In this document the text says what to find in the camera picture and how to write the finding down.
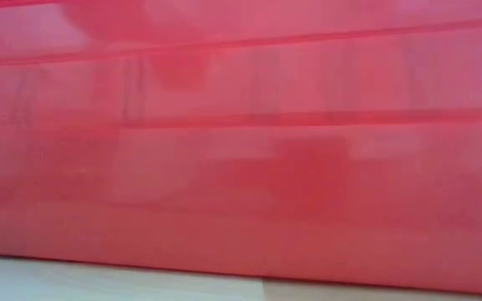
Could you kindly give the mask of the red plastic bin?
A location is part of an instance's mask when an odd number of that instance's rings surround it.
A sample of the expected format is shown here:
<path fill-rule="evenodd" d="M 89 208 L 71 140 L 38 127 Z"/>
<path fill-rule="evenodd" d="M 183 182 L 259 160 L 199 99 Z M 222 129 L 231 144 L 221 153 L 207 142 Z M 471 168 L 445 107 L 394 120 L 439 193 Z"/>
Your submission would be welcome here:
<path fill-rule="evenodd" d="M 482 293 L 482 0 L 0 0 L 0 255 Z"/>

